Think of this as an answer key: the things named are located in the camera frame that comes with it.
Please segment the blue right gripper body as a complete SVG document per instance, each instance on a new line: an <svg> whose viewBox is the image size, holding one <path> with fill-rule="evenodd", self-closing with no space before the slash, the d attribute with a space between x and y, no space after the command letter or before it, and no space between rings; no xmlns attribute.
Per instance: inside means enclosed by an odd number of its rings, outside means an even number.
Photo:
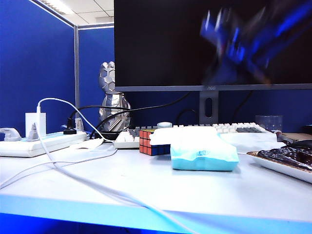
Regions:
<svg viewBox="0 0 312 234"><path fill-rule="evenodd" d="M212 44L215 57L205 72L203 83L247 83L241 46L241 18L231 8L218 13L209 10L202 21L200 35Z"/></svg>

